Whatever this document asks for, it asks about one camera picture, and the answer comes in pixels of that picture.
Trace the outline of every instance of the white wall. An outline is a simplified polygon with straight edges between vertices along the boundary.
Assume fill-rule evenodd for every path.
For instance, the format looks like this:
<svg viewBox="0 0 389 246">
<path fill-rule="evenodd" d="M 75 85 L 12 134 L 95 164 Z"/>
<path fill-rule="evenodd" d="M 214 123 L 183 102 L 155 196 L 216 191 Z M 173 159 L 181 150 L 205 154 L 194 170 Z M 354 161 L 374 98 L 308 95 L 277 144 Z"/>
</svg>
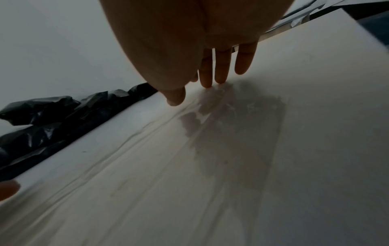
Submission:
<svg viewBox="0 0 389 246">
<path fill-rule="evenodd" d="M 129 89 L 141 82 L 98 0 L 0 1 L 0 108 L 30 98 Z M 0 121 L 0 134 L 6 125 Z"/>
</svg>

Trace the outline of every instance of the hand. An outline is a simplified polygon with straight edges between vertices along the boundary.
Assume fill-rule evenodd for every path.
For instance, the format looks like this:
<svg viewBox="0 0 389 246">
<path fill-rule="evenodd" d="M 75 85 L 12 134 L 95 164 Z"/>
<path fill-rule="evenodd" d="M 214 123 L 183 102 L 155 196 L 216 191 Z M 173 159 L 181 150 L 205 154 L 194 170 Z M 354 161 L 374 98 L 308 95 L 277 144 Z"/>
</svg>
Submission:
<svg viewBox="0 0 389 246">
<path fill-rule="evenodd" d="M 185 99 L 185 85 L 224 83 L 231 48 L 239 45 L 237 74 L 245 73 L 259 35 L 271 28 L 293 0 L 100 0 L 132 64 L 170 105 Z"/>
<path fill-rule="evenodd" d="M 20 189 L 20 184 L 14 180 L 0 182 L 0 201 L 15 195 Z"/>
</svg>

